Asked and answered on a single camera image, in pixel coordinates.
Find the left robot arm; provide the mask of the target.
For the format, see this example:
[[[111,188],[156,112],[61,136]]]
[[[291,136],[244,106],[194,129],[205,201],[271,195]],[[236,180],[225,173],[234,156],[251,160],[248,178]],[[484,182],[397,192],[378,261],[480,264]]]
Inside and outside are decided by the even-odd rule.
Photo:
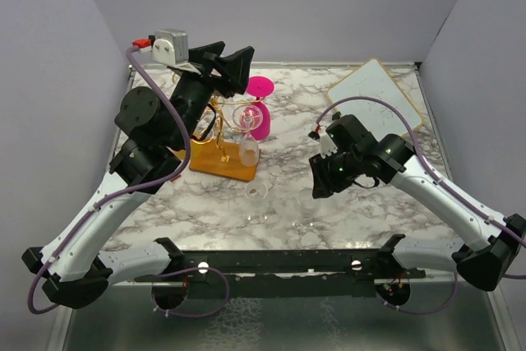
[[[189,165],[191,137],[210,99],[246,91],[254,49],[224,55],[223,42],[190,49],[184,57],[188,67],[180,71],[173,93],[165,95],[135,60],[135,53],[150,46],[141,39],[126,52],[144,85],[122,99],[115,123],[127,140],[102,182],[52,242],[22,255],[34,275],[32,288],[42,289],[51,307],[79,309],[113,284],[141,277],[170,281],[184,270],[183,254],[168,238],[115,254],[106,252],[104,244],[130,214]]]

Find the clear flute glass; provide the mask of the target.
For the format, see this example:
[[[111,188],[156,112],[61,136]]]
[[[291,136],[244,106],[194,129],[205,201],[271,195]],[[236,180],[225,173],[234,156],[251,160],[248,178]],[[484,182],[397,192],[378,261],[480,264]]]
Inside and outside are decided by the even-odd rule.
[[[259,162],[259,143],[251,132],[261,124],[261,121],[260,110],[252,104],[239,105],[233,111],[233,122],[242,133],[242,139],[239,143],[239,156],[244,166],[257,166]]]

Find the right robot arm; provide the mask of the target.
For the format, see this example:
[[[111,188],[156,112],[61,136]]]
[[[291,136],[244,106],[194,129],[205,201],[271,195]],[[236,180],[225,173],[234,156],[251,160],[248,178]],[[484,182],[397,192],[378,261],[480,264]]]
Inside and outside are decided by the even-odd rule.
[[[308,136],[320,152],[309,159],[312,196],[329,198],[360,176],[383,182],[423,204],[456,234],[451,240],[399,236],[377,258],[379,271],[395,278],[406,269],[432,269],[460,275],[472,286],[492,291],[505,276],[525,239],[525,219],[504,215],[474,199],[442,174],[403,137],[377,140],[353,115]]]

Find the pink plastic wine glass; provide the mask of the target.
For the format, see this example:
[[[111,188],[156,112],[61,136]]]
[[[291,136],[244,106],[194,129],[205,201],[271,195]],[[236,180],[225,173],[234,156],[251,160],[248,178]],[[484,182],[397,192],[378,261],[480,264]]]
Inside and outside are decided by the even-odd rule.
[[[256,99],[252,105],[260,110],[262,116],[261,124],[251,132],[257,141],[263,141],[270,134],[271,116],[264,99],[270,96],[274,90],[275,84],[267,77],[252,76],[248,80],[246,93]]]

